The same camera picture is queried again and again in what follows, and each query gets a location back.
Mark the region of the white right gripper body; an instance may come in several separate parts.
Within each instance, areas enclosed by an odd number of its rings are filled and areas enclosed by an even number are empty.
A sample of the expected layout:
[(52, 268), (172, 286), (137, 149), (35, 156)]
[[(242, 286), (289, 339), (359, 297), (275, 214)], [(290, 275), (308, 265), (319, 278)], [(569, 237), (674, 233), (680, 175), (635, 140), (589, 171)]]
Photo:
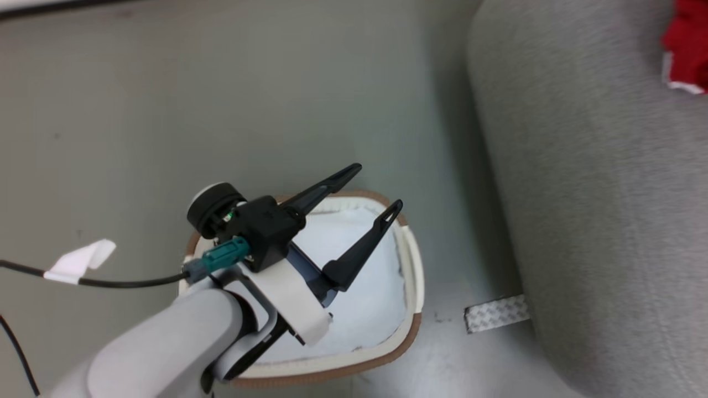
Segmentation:
[(291, 243), (285, 259), (251, 274), (251, 280), (303, 345), (314, 346), (328, 333), (328, 307), (338, 292), (298, 245)]

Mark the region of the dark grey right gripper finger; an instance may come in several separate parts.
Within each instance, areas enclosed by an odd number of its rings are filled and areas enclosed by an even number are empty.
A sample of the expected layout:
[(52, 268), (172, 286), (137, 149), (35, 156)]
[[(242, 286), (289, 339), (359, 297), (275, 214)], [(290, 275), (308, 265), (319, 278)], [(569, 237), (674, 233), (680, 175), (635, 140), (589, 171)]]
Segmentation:
[(296, 214), (306, 216), (327, 196), (341, 191), (361, 170), (363, 166), (353, 163), (346, 168), (337, 171), (328, 178), (296, 194), (285, 202), (281, 202), (280, 207), (291, 209)]
[(331, 260), (325, 265), (322, 269), (322, 277), (329, 288), (337, 292), (346, 292), (351, 287), (403, 207), (402, 200), (393, 202), (373, 221), (372, 227), (361, 239), (338, 259)]

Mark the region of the red clothing with white trim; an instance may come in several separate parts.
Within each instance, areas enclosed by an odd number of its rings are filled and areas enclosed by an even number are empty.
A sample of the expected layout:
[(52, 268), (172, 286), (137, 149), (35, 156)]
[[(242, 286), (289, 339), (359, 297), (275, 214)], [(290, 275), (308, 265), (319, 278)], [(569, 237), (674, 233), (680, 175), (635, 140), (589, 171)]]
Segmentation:
[(663, 80), (672, 89), (708, 94), (708, 0), (674, 0), (662, 38)]

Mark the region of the white laundry basket brown rim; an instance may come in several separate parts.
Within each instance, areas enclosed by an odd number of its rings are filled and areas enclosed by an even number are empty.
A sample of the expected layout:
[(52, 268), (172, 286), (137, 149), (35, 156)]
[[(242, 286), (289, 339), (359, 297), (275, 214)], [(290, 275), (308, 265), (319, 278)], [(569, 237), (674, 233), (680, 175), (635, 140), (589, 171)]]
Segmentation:
[[(294, 242), (322, 268), (372, 226), (391, 204), (376, 192), (337, 192), (308, 215)], [(318, 383), (391, 363), (415, 340), (425, 297), (423, 264), (404, 215), (374, 250), (346, 292), (327, 308), (328, 333), (314, 346), (279, 338), (255, 364), (235, 378), (246, 388)]]

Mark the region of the silver checker plate strip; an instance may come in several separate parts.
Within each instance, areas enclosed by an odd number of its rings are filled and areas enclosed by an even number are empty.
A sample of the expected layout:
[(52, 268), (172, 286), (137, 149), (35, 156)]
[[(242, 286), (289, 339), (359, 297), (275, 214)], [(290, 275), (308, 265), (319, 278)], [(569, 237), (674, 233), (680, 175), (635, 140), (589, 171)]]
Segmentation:
[(531, 320), (524, 294), (470, 306), (464, 311), (468, 334), (486, 332)]

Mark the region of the white tape tag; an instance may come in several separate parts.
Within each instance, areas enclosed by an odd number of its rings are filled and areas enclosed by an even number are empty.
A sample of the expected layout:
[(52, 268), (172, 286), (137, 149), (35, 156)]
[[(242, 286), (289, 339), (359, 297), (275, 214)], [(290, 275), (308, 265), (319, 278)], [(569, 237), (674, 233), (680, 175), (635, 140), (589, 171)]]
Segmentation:
[(60, 257), (50, 270), (43, 272), (42, 278), (56, 282), (78, 285), (87, 270), (95, 270), (108, 260), (116, 250), (116, 243), (102, 239), (88, 246), (78, 248)]

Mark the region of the grey fabric sofa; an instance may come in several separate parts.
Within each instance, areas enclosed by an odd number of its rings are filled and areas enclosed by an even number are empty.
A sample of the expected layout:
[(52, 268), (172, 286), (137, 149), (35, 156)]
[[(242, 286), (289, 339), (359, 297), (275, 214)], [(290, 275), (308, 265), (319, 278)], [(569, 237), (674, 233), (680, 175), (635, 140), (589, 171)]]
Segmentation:
[(483, 0), (468, 70), (533, 326), (594, 398), (708, 398), (708, 98), (673, 0)]

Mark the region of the dark grey baseboard strip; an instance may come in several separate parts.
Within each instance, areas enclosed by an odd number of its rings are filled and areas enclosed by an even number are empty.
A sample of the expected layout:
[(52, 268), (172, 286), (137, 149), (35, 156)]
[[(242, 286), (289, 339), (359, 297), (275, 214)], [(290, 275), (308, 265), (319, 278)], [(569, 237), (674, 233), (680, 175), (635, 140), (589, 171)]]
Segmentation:
[(134, 0), (0, 0), (0, 21)]

